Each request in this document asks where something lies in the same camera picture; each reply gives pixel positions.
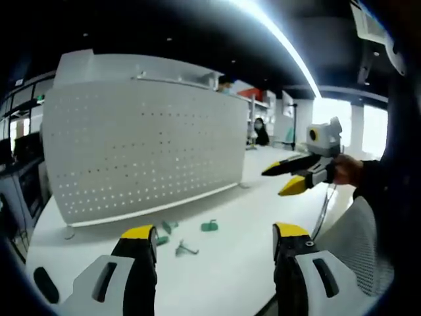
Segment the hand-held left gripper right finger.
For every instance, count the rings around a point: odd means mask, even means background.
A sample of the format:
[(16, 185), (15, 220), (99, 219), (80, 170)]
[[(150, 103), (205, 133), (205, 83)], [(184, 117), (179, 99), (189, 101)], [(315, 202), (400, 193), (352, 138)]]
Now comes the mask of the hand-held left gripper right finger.
[(280, 315), (352, 315), (359, 299), (354, 272), (320, 251), (300, 226), (273, 224), (274, 282)]

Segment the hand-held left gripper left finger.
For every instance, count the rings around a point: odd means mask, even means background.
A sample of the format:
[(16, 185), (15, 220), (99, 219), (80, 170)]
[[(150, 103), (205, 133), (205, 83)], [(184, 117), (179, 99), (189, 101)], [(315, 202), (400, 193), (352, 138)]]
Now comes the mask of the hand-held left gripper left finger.
[(156, 228), (131, 228), (110, 255), (98, 257), (74, 280), (63, 315), (154, 315)]

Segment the person's right hand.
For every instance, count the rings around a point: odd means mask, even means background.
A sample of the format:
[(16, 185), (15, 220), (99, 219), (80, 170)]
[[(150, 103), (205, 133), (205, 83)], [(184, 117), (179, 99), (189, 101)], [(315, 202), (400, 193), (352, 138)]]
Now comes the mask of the person's right hand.
[(337, 185), (359, 186), (363, 162), (349, 155), (338, 155), (334, 159), (335, 171), (333, 183)]

